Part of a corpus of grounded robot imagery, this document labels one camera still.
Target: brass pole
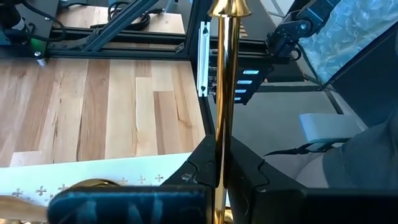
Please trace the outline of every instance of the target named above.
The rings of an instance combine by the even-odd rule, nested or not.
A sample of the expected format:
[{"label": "brass pole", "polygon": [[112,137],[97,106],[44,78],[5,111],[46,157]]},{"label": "brass pole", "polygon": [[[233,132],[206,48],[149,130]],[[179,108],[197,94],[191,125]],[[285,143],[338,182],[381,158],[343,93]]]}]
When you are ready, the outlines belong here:
[{"label": "brass pole", "polygon": [[245,0],[217,0],[209,11],[218,17],[217,119],[214,224],[224,224],[226,189],[231,160],[233,109],[238,69],[240,17],[250,15]]}]

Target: light wood planks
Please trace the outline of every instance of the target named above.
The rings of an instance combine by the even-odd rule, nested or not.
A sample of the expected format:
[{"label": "light wood planks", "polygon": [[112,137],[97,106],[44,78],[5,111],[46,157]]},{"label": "light wood planks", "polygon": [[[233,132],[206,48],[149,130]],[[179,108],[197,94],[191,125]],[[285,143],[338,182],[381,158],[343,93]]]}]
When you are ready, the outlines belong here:
[{"label": "light wood planks", "polygon": [[[104,23],[106,8],[60,20]],[[148,30],[182,33],[181,16],[152,16]],[[204,136],[189,62],[0,61],[0,167],[190,152]]]}]

